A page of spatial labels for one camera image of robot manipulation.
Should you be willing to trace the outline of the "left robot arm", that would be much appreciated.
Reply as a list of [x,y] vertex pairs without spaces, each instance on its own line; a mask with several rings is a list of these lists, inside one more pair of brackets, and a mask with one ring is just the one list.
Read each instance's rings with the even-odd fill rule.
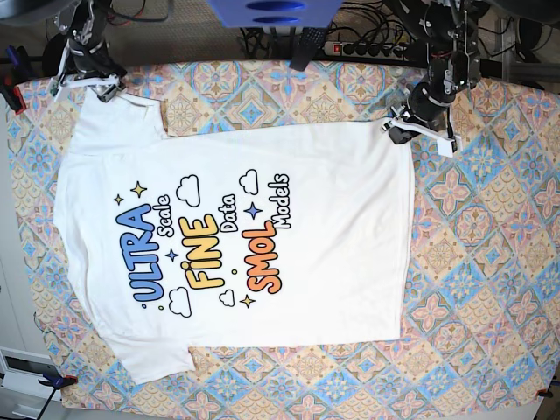
[[457,95],[480,80],[478,25],[470,1],[387,1],[415,39],[425,43],[427,73],[392,108],[382,128],[394,144],[406,144],[422,134],[437,137],[436,121],[445,116],[447,135],[456,144],[451,108]]

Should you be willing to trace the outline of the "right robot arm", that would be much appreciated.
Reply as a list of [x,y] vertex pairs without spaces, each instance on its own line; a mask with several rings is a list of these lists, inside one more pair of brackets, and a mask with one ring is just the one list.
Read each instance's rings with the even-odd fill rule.
[[54,99],[75,88],[89,88],[101,102],[124,90],[127,71],[109,56],[104,37],[110,1],[72,1],[54,23],[63,35],[58,72],[49,80]]

